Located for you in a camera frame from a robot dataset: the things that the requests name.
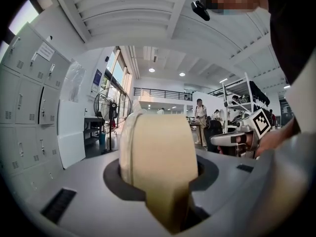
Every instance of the floor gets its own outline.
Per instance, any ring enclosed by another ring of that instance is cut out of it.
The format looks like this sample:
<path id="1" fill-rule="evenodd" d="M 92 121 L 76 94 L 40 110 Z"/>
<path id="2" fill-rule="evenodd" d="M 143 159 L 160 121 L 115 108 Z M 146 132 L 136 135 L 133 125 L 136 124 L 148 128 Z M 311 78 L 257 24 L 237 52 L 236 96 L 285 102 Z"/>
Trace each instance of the floor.
<path id="1" fill-rule="evenodd" d="M 192 136 L 193 136 L 193 141 L 197 141 L 197 132 L 196 131 L 192 131 Z M 120 139 L 120 132 L 118 131 L 118 134 L 112 134 L 112 150 L 118 150 L 119 149 L 119 139 Z M 194 144 L 196 149 L 204 149 L 201 144 Z M 96 141 L 93 144 L 87 145 L 85 146 L 85 158 L 92 158 L 92 157 L 96 157 L 96 156 L 100 156 L 103 154 L 106 154 L 106 152 L 104 152 L 105 149 L 109 149 L 109 140 L 108 137 L 106 138 L 105 141 L 105 145 L 100 145 L 99 141 Z"/>

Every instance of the person in white shirt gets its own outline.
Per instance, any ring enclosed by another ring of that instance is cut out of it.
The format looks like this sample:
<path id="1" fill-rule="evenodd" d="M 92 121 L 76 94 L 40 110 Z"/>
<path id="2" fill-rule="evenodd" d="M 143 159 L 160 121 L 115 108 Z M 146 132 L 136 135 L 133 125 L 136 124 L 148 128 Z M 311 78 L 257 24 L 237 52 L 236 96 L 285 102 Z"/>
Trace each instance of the person in white shirt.
<path id="1" fill-rule="evenodd" d="M 202 144 L 204 147 L 206 147 L 207 144 L 206 144 L 206 139 L 204 136 L 203 129 L 206 127 L 207 112 L 206 112 L 206 107 L 203 105 L 202 99 L 197 100 L 195 117 L 196 117 L 196 120 L 200 124 L 200 127 L 201 127 L 201 129 L 199 129 L 197 127 L 197 141 L 195 143 L 200 144 L 201 143 L 200 137 L 202 137 Z"/>
<path id="2" fill-rule="evenodd" d="M 164 108 L 161 108 L 159 111 L 157 111 L 158 115 L 164 115 Z"/>

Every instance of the white locker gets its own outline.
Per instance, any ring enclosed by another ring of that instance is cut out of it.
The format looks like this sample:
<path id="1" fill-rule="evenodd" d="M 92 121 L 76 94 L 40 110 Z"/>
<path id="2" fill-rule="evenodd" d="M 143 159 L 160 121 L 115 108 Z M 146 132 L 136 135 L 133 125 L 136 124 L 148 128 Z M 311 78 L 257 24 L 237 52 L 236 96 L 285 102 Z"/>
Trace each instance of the white locker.
<path id="1" fill-rule="evenodd" d="M 24 175 L 34 192 L 43 188 L 50 180 L 43 164 L 26 170 Z"/>
<path id="2" fill-rule="evenodd" d="M 16 119 L 17 124 L 35 124 L 38 116 L 38 98 L 41 86 L 28 81 L 21 80 L 17 96 Z"/>
<path id="3" fill-rule="evenodd" d="M 43 156 L 36 144 L 36 128 L 16 127 L 16 135 L 18 150 L 24 169 L 42 162 Z"/>
<path id="4" fill-rule="evenodd" d="M 11 192 L 14 195 L 18 195 L 21 199 L 27 199 L 34 193 L 34 190 L 24 173 L 11 177 L 8 186 L 10 187 Z"/>
<path id="5" fill-rule="evenodd" d="M 64 171 L 59 155 L 46 162 L 45 169 L 49 179 L 56 179 L 57 176 Z"/>
<path id="6" fill-rule="evenodd" d="M 19 77 L 0 68 L 0 123 L 14 123 Z"/>
<path id="7" fill-rule="evenodd" d="M 50 62 L 38 54 L 44 41 L 26 24 L 11 42 L 3 64 L 36 81 L 43 82 Z"/>
<path id="8" fill-rule="evenodd" d="M 59 157 L 57 130 L 55 126 L 37 127 L 37 139 L 39 152 L 43 154 L 43 160 Z"/>
<path id="9" fill-rule="evenodd" d="M 55 89 L 60 89 L 64 82 L 69 66 L 69 61 L 55 53 L 51 58 L 51 67 L 46 75 L 44 83 Z"/>
<path id="10" fill-rule="evenodd" d="M 59 91 L 49 86 L 44 87 L 39 107 L 39 124 L 55 124 Z"/>
<path id="11" fill-rule="evenodd" d="M 8 174 L 23 170 L 13 127 L 0 127 L 0 157 L 3 170 Z"/>

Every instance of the tape roll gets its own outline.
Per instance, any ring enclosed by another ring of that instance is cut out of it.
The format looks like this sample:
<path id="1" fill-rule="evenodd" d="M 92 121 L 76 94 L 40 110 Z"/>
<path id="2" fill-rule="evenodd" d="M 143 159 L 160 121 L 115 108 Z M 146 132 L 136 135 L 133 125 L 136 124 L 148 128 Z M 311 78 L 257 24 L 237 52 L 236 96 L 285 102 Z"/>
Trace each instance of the tape roll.
<path id="1" fill-rule="evenodd" d="M 120 165 L 124 176 L 130 176 L 122 175 L 123 180 L 146 192 L 146 206 L 152 214 L 170 232 L 179 232 L 187 213 L 189 182 L 198 176 L 193 137 L 185 117 L 138 116 L 131 150 L 121 152 Z"/>

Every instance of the railing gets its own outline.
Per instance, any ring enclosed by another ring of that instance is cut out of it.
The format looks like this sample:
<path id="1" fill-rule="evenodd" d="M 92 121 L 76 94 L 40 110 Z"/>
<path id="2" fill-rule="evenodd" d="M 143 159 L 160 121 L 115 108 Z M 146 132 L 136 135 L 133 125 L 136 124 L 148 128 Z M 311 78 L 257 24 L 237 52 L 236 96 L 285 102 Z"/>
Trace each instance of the railing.
<path id="1" fill-rule="evenodd" d="M 192 101 L 192 94 L 160 89 L 134 88 L 134 96 L 161 97 Z"/>

